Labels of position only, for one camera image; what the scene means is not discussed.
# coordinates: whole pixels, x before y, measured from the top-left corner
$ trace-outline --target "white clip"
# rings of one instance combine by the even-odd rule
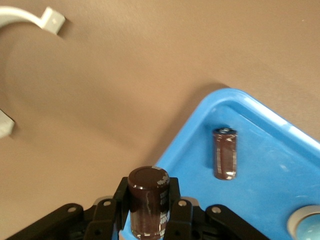
[[[65,22],[65,17],[47,7],[39,18],[28,11],[11,6],[0,6],[0,28],[8,24],[16,22],[31,22],[37,25],[39,28],[46,30],[50,33],[57,34]]]
[[[15,122],[0,110],[0,139],[11,134]]]

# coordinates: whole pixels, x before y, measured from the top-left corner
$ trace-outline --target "brown capacitor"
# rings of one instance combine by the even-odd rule
[[[128,177],[132,234],[141,240],[163,237],[169,218],[169,175],[156,166],[143,166]]]
[[[214,176],[221,180],[232,180],[237,173],[237,131],[218,128],[213,131]]]

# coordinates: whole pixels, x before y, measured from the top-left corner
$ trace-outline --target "screw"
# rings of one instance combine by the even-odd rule
[[[68,209],[68,213],[73,213],[77,208],[75,206],[72,206]]]
[[[110,201],[105,201],[105,202],[103,203],[103,206],[109,206],[109,205],[111,205],[111,202],[110,202]]]
[[[214,214],[219,214],[219,213],[221,213],[221,209],[220,209],[219,207],[217,207],[217,206],[213,206],[213,207],[211,208],[211,211],[212,211]]]
[[[180,201],[178,202],[178,205],[179,205],[180,207],[185,207],[185,206],[187,206],[187,202],[184,201],[184,200],[180,200]]]

